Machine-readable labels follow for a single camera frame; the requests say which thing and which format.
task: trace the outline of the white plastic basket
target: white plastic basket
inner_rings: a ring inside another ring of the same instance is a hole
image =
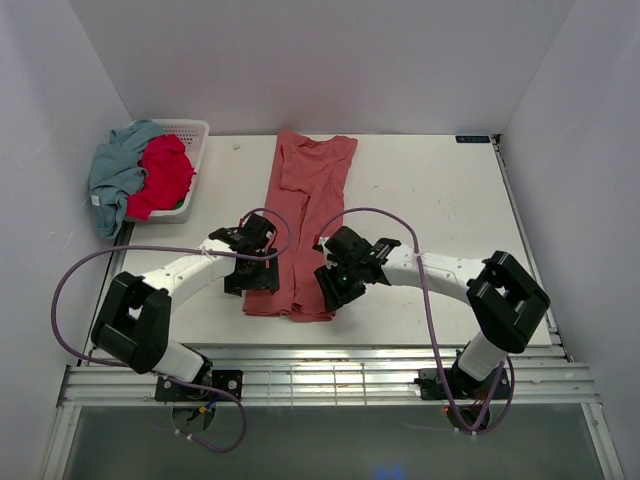
[[[152,223],[184,223],[189,219],[191,210],[191,197],[196,189],[198,173],[202,158],[204,157],[205,140],[209,136],[209,124],[200,120],[164,120],[153,119],[161,125],[167,135],[173,133],[185,146],[185,153],[195,170],[195,175],[191,180],[191,188],[180,207],[175,210],[154,210],[149,215],[149,222]],[[136,218],[125,218],[129,222],[141,222]]]

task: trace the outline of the teal cloth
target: teal cloth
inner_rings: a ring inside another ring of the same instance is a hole
[[[127,197],[142,190],[146,171],[138,166],[151,140],[165,132],[151,120],[112,130],[96,149],[89,174],[93,224],[102,238],[115,238],[127,212]]]

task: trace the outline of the red cloth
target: red cloth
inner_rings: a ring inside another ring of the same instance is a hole
[[[293,230],[293,242],[278,257],[280,290],[247,292],[248,315],[288,315],[296,322],[331,320],[313,272],[324,263],[313,250],[314,237],[333,215],[344,210],[343,189],[358,141],[343,136],[317,142],[289,131],[278,135],[265,206],[282,214]],[[286,229],[273,215],[267,218],[278,228],[275,247],[286,242]],[[342,225],[336,220],[324,235]]]
[[[128,198],[127,216],[148,220],[153,210],[172,210],[184,200],[194,170],[175,135],[156,137],[144,151],[139,165],[147,171],[144,187]]]

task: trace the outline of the black label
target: black label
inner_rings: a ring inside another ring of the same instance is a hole
[[[487,135],[456,135],[456,143],[491,143]]]

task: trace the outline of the garment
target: garment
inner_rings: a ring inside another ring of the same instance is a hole
[[[127,216],[148,220],[153,210],[171,210],[191,188],[193,166],[184,144],[175,135],[153,139],[142,155],[140,166],[147,171],[144,187],[131,195]]]
[[[138,166],[150,140],[164,135],[160,125],[138,120],[133,125],[112,130],[109,144],[96,149],[89,174],[89,193],[93,223],[103,238],[114,238],[120,231],[127,210],[127,197],[144,185],[145,171]]]
[[[274,293],[247,292],[248,315],[288,315],[297,322],[331,320],[314,270],[324,264],[322,253],[312,249],[315,236],[333,215],[344,210],[344,184],[358,141],[337,136],[318,142],[290,131],[278,135],[266,207],[282,214],[293,230],[290,248],[278,257],[280,289]],[[274,246],[286,242],[286,229],[266,214],[278,228]],[[325,235],[333,234],[342,219]]]

